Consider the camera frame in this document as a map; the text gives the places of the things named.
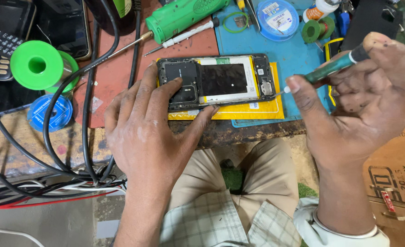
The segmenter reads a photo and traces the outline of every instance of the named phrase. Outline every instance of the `green label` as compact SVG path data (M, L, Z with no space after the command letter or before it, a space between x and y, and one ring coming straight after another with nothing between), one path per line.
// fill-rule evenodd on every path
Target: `green label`
M113 0L120 18L125 17L132 7L132 0Z
M216 59L216 64L230 64L230 59Z

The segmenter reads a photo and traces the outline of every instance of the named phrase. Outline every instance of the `screwdriver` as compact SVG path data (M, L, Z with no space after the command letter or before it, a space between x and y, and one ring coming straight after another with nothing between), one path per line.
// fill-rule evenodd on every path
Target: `screwdriver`
M192 36L194 34L197 34L199 32L202 32L202 31L206 30L206 29L214 28L214 27L218 27L218 26L219 26L219 19L217 17L215 17L211 21L209 21L208 23L206 23L204 25L201 25L201 26L199 26L199 27L197 27L195 29L192 29L192 30L190 30L188 32L180 34L177 37L172 38L172 39L164 42L162 45L160 45L159 47L155 48L154 50L144 54L143 56L145 57L146 55L154 53L154 52L160 50L161 48L168 48L170 46L173 46L176 43L179 43L179 42L181 42L181 41L183 41L185 39L188 39L190 36Z
M244 0L236 0L236 3L238 4L238 8L245 13L245 3Z
M306 74L304 77L312 84L316 83L317 81L339 71L349 66L352 66L358 62L364 61L366 59L370 59L367 52L364 50L363 44L355 47L349 53L343 55L341 58L332 61L325 66L318 68L311 73ZM275 98L278 95L283 93L291 92L288 86L283 88L283 91L276 93L275 95L271 96L271 98Z
M199 22L206 16L227 7L231 0L175 0L155 10L151 16L145 19L148 32L122 49L114 52L110 58L125 51L138 42L154 38L158 44L162 44L174 35L186 30L189 26Z

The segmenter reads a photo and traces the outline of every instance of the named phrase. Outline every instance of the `red wire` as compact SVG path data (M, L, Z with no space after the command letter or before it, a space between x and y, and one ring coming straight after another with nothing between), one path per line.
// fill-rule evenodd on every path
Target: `red wire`
M45 202L45 203L35 203L35 204L25 204L25 205L16 205L19 204L21 202L24 202L28 199L31 199L30 197L26 197L24 199L19 200L18 202L14 202L11 204L6 204L6 205L1 205L0 209L12 209L12 208L21 208L21 207L35 207L35 206L41 206L41 205L47 205L47 204L56 204L56 203L64 203L64 202L70 202L70 201L77 201L77 200L82 200L82 199L88 199L88 198L93 198L93 197L98 197L98 196L104 196L107 194L111 194L113 192L116 192L118 190L113 190L107 193L102 193L102 194L98 194L98 195L94 195L94 196L85 196L85 197L81 197L81 198L72 198L72 199L65 199L65 200L58 200L58 201L51 201L51 202Z

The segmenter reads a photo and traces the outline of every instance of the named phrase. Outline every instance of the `hand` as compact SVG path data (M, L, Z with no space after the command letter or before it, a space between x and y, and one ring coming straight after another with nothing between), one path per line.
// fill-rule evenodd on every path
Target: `hand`
M302 76L286 79L319 169L362 166L405 127L405 45L372 32L363 46L371 59L327 79L341 94L341 108L333 115L328 115L314 87Z
M207 106L184 132L172 133L167 125L167 108L182 79L156 88L157 73L152 61L141 81L114 98L105 111L105 131L116 164L128 177L129 188L170 196L219 107Z

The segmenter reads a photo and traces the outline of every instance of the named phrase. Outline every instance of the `yellow padded envelope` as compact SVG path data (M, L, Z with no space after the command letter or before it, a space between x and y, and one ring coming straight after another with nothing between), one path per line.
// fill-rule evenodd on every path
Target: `yellow padded envelope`
M280 92L279 80L277 75L277 66L275 62L270 63L271 72L273 74L274 86L276 92ZM169 120L193 120L200 110L192 110L185 112L169 113ZM284 119L282 99L277 96L272 101L256 102L250 104L228 105L222 106L219 111L213 116L214 120L229 120L229 119Z

